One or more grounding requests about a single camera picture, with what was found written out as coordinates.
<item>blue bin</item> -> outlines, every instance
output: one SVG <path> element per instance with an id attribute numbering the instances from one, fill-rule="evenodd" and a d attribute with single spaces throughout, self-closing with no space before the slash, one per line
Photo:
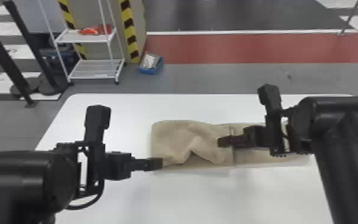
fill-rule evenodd
<path id="1" fill-rule="evenodd" d="M 140 70 L 140 73 L 143 73 L 143 74 L 156 74 L 158 69 L 160 67 L 162 67 L 162 64 L 163 64 L 163 57 L 160 57 L 156 68 L 154 68 L 154 69 L 146 69 L 146 68 L 143 68 L 143 67 L 140 66 L 138 69 Z"/>

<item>towel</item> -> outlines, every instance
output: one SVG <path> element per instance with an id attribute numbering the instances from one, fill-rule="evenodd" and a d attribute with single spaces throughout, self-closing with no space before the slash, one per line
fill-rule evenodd
<path id="1" fill-rule="evenodd" d="M 235 164 L 271 164 L 300 158 L 289 155 L 276 158 L 268 148 L 234 150 L 219 148 L 217 139 L 227 135 L 241 135 L 243 128 L 259 124 L 212 125 L 192 120 L 164 120 L 154 123 L 151 129 L 151 155 L 163 158 L 163 166 L 233 166 Z"/>

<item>red floor stripe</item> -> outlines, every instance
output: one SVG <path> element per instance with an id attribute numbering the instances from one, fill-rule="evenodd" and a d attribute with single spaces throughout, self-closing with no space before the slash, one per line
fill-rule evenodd
<path id="1" fill-rule="evenodd" d="M 148 36 L 167 64 L 358 63 L 358 33 Z"/>

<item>metal shelf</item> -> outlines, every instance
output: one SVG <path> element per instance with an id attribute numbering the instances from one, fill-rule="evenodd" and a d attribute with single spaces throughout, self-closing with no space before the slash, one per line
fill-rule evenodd
<path id="1" fill-rule="evenodd" d="M 124 65 L 124 51 L 122 48 L 122 43 L 120 41 L 119 35 L 116 35 L 116 22 L 113 17 L 112 7 L 109 0 L 97 0 L 99 6 L 99 14 L 101 16 L 102 26 L 106 27 L 107 22 L 105 20 L 104 8 L 102 6 L 102 1 L 106 2 L 107 8 L 111 17 L 111 26 L 113 30 L 109 35 L 81 35 L 78 33 L 78 30 L 69 29 L 66 25 L 66 29 L 55 38 L 54 32 L 52 31 L 51 25 L 49 24 L 48 16 L 45 13 L 44 6 L 41 0 L 37 0 L 38 5 L 40 6 L 41 13 L 45 19 L 46 26 L 48 28 L 49 34 L 54 44 L 55 50 L 58 54 L 58 59 L 61 63 L 64 74 L 66 75 L 67 80 L 70 82 L 70 79 L 114 79 L 115 84 L 119 84 L 119 76 Z M 123 59 L 115 59 L 112 54 L 111 41 L 113 38 L 117 39 L 119 44 L 120 55 Z M 81 54 L 77 51 L 77 46 L 75 50 L 77 56 L 80 58 L 79 62 L 75 65 L 73 70 L 69 73 L 64 60 L 62 58 L 61 52 L 59 50 L 59 43 L 106 43 L 109 59 L 107 60 L 83 60 Z"/>
<path id="2" fill-rule="evenodd" d="M 69 74 L 71 79 L 116 79 L 124 65 L 124 59 L 80 60 Z"/>
<path id="3" fill-rule="evenodd" d="M 81 35 L 78 31 L 66 29 L 55 41 L 56 43 L 110 43 L 116 34 L 116 28 L 109 35 Z"/>

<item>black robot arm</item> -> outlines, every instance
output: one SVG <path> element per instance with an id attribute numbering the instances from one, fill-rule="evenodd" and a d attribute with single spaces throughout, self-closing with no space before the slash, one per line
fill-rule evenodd
<path id="1" fill-rule="evenodd" d="M 90 106 L 83 141 L 59 143 L 51 151 L 0 153 L 0 224 L 54 223 L 63 209 L 84 209 L 95 203 L 104 190 L 104 181 L 130 178 L 136 170 L 162 168 L 161 158 L 136 159 L 130 153 L 105 152 L 102 143 L 109 127 L 111 110 Z M 87 156 L 86 184 L 80 184 L 81 163 Z M 70 202 L 96 195 L 88 203 Z"/>
<path id="2" fill-rule="evenodd" d="M 274 157 L 315 154 L 334 223 L 358 223 L 358 97 L 307 97 L 283 109 L 277 86 L 261 86 L 258 95 L 266 125 L 221 137 L 218 146 L 268 147 Z"/>

